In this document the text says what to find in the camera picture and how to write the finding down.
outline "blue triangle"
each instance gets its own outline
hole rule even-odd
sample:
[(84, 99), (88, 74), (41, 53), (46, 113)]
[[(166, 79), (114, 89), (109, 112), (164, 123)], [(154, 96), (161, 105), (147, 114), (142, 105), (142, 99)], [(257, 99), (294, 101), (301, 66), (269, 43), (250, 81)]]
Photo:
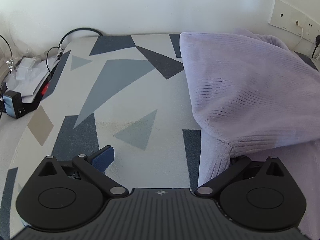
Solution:
[(147, 114), (145, 117), (142, 117), (140, 120), (115, 134), (114, 137), (140, 148), (141, 150), (145, 150), (148, 145), (156, 113), (157, 110)]
[(74, 128), (116, 93), (154, 69), (147, 60), (107, 60), (82, 106)]
[(82, 67), (83, 65), (88, 64), (90, 62), (92, 62), (92, 60), (88, 60), (88, 59), (77, 57), (77, 56), (72, 56), (70, 70), (74, 70), (75, 68)]

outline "geometric patterned rug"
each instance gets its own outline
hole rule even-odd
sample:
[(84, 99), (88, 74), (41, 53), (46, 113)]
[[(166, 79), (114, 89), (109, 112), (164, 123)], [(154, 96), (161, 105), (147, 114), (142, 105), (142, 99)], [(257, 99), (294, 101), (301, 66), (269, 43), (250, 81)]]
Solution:
[(179, 36), (103, 36), (68, 44), (8, 171), (3, 239), (23, 228), (15, 200), (46, 155), (70, 160), (112, 145), (115, 160), (105, 173), (129, 190), (197, 187), (200, 127)]

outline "wall outlet panel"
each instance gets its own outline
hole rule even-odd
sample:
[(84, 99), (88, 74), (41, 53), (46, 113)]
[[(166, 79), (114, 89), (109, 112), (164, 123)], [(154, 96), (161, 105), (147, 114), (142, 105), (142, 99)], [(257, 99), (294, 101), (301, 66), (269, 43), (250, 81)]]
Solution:
[(305, 14), (280, 0), (275, 0), (269, 24), (301, 36), (302, 31), (296, 21), (304, 26), (305, 20)]
[(303, 38), (316, 44), (316, 37), (318, 34), (320, 35), (320, 25), (307, 16), (303, 31)]

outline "power adapter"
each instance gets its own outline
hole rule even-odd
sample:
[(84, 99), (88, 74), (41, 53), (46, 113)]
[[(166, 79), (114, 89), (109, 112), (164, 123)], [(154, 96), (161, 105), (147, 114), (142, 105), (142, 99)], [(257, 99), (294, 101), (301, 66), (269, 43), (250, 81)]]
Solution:
[(3, 101), (5, 110), (9, 116), (18, 119), (27, 113), (19, 92), (11, 90), (5, 92), (3, 94)]
[(316, 52), (316, 49), (318, 48), (319, 46), (319, 43), (320, 43), (320, 35), (318, 34), (317, 37), (316, 37), (316, 47), (315, 47), (315, 50), (313, 51), (312, 53), (312, 57), (314, 56), (315, 52)]

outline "white cable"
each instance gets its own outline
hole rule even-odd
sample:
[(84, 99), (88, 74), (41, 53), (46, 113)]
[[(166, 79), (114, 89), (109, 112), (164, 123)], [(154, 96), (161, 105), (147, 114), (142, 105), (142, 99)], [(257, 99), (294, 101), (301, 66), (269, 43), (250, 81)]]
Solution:
[(302, 41), (302, 37), (303, 37), (303, 27), (301, 26), (301, 24), (300, 24), (300, 23), (298, 23), (298, 21), (296, 22), (296, 25), (298, 25), (298, 26), (301, 28), (302, 33), (301, 33), (301, 37), (300, 37), (299, 42), (296, 44), (296, 46), (294, 46), (294, 47), (292, 48), (292, 50), (294, 50), (294, 49), (295, 49), (295, 47), (297, 47), (297, 46), (298, 46), (298, 44), (300, 43), (300, 41)]

